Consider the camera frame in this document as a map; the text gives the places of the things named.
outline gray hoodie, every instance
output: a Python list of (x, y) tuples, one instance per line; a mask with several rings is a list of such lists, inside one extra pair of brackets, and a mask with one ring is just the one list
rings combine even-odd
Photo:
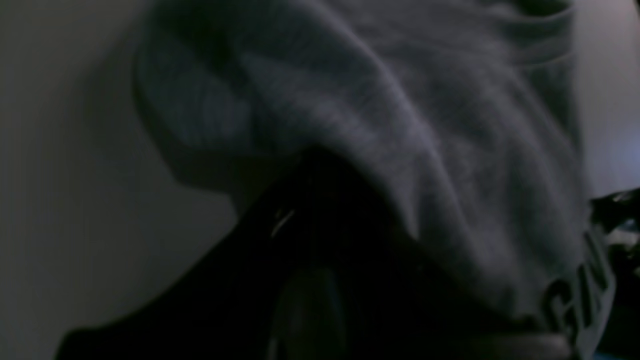
[(136, 81), (180, 140), (242, 155), (336, 152), (478, 300), (565, 332), (591, 357), (615, 282), (588, 222), (571, 2), (160, 9)]

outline gray fabric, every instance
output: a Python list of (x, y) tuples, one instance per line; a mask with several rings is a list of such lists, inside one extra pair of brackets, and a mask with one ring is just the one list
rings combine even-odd
[(584, 236), (568, 1), (159, 9), (136, 80), (184, 143), (245, 155), (333, 150), (478, 299), (575, 333), (585, 358), (593, 353), (615, 284), (602, 237), (590, 231), (588, 246)]

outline white wall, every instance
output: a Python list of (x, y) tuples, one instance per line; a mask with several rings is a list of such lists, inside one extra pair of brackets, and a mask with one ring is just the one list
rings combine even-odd
[(640, 16), (634, 0), (576, 0), (577, 90), (595, 196), (640, 187)]
[[(51, 359), (236, 222), (243, 200), (177, 186), (136, 120), (132, 24), (149, 1), (0, 2), (0, 359)], [(637, 17), (631, 0), (579, 1), (589, 174), (596, 193), (640, 186)]]

